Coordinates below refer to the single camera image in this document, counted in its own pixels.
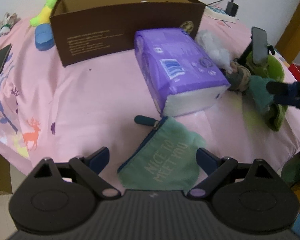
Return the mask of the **purple tissue pack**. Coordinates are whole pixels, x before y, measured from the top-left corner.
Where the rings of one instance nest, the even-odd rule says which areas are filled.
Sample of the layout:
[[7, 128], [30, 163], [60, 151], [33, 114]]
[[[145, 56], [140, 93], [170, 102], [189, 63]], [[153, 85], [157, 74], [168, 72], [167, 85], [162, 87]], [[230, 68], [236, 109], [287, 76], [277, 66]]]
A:
[[183, 29], [137, 31], [134, 50], [161, 116], [210, 108], [230, 87], [222, 71]]

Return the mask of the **white plastic bag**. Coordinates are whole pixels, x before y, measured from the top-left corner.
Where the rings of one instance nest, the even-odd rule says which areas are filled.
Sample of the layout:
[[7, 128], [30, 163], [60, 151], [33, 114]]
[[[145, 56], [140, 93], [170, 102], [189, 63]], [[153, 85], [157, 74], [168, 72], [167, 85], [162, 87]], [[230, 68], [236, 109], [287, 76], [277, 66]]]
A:
[[202, 47], [218, 68], [232, 73], [230, 53], [223, 47], [221, 41], [213, 32], [201, 30], [197, 33], [195, 41]]

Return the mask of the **white rabbit plush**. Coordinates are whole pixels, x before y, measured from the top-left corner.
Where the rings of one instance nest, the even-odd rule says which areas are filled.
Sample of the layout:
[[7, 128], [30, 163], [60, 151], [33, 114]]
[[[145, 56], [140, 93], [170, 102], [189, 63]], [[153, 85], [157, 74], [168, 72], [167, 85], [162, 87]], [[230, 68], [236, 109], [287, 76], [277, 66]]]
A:
[[20, 21], [20, 18], [16, 13], [10, 14], [7, 12], [4, 15], [3, 20], [0, 20], [0, 36], [7, 35], [11, 29]]

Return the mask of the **black charger adapter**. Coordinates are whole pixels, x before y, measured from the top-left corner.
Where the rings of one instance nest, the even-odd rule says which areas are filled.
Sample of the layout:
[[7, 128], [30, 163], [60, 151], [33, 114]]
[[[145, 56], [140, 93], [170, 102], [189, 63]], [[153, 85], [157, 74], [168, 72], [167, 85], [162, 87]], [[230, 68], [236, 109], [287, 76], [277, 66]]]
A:
[[227, 15], [229, 15], [231, 17], [235, 17], [237, 14], [238, 8], [239, 8], [239, 6], [236, 3], [234, 3], [233, 1], [229, 1], [227, 3], [225, 12]]

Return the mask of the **red box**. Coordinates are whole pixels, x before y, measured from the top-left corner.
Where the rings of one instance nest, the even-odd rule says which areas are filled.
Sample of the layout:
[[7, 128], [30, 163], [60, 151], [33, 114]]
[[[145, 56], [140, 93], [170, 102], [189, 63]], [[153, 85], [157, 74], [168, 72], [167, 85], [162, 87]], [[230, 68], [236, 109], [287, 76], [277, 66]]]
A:
[[300, 65], [293, 63], [289, 66], [288, 69], [291, 72], [291, 74], [294, 76], [296, 81], [300, 82]]

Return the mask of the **white power strip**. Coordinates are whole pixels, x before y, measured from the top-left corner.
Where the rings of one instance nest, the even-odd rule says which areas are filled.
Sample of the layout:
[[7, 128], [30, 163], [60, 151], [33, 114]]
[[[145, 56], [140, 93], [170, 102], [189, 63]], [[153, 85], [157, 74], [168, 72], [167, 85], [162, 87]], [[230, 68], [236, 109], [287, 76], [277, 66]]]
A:
[[209, 16], [214, 20], [220, 20], [231, 23], [235, 23], [238, 20], [238, 18], [235, 16], [229, 16], [223, 9], [212, 6], [205, 7], [204, 15]]

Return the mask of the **green plush toy with antennae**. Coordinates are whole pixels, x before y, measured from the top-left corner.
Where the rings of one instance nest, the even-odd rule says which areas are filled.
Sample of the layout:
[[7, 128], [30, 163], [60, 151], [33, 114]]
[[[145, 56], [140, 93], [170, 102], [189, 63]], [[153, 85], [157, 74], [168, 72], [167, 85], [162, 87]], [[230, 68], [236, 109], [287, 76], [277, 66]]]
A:
[[264, 66], [256, 66], [253, 64], [252, 53], [250, 53], [247, 56], [247, 66], [253, 75], [262, 78], [271, 78], [277, 82], [282, 82], [285, 78], [281, 63], [273, 55], [267, 55], [267, 63]]

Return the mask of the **teal zipper pouch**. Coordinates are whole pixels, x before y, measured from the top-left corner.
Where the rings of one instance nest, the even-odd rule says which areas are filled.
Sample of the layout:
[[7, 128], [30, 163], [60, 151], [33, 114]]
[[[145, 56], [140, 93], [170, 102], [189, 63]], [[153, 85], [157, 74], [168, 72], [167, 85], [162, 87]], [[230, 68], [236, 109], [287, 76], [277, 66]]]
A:
[[189, 191], [199, 177], [196, 153], [205, 146], [205, 140], [173, 117], [155, 120], [137, 115], [134, 121], [152, 130], [117, 169], [122, 186], [131, 190]]

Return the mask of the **brown cardboard box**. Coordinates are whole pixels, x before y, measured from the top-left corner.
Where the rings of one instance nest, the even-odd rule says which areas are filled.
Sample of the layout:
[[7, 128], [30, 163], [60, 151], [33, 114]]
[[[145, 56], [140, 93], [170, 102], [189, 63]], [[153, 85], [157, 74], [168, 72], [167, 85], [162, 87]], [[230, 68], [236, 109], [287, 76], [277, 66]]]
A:
[[57, 0], [50, 15], [63, 66], [134, 48], [138, 30], [183, 28], [195, 37], [199, 0]]

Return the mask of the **small doll with hat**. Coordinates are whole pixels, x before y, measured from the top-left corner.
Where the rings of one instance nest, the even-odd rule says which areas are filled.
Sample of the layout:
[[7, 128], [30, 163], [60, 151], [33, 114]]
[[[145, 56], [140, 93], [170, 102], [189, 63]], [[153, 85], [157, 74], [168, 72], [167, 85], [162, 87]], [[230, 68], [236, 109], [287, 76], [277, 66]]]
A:
[[248, 68], [240, 65], [236, 61], [230, 62], [230, 67], [232, 69], [232, 73], [229, 74], [226, 72], [226, 79], [230, 83], [229, 90], [244, 92], [249, 87], [249, 80], [251, 77], [251, 72]]

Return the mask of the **teal knitted cloth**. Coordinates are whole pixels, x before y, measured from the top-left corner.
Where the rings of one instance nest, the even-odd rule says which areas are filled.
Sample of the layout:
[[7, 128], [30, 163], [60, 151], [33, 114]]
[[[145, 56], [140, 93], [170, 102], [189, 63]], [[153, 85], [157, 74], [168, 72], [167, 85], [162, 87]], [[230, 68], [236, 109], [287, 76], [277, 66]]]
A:
[[274, 102], [274, 95], [267, 91], [269, 82], [275, 82], [275, 80], [257, 75], [250, 76], [248, 94], [252, 97], [257, 111], [263, 116], [266, 125], [277, 132], [285, 120], [288, 106]]

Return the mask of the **green yellow caterpillar plush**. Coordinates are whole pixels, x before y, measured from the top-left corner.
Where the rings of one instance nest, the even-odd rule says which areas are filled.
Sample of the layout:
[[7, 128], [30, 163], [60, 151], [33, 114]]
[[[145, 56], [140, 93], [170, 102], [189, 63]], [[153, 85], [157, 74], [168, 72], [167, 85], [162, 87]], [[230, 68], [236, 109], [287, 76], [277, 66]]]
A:
[[46, 0], [41, 12], [34, 18], [30, 19], [30, 25], [36, 27], [41, 24], [50, 23], [50, 15], [57, 0]]

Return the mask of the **blue glasses case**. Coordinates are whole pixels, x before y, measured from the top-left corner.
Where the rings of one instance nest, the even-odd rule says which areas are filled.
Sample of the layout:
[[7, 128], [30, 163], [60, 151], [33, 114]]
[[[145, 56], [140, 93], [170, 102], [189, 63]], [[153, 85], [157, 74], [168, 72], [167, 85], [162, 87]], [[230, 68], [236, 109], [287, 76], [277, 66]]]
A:
[[52, 28], [48, 23], [36, 26], [34, 36], [35, 46], [39, 51], [49, 50], [55, 45]]

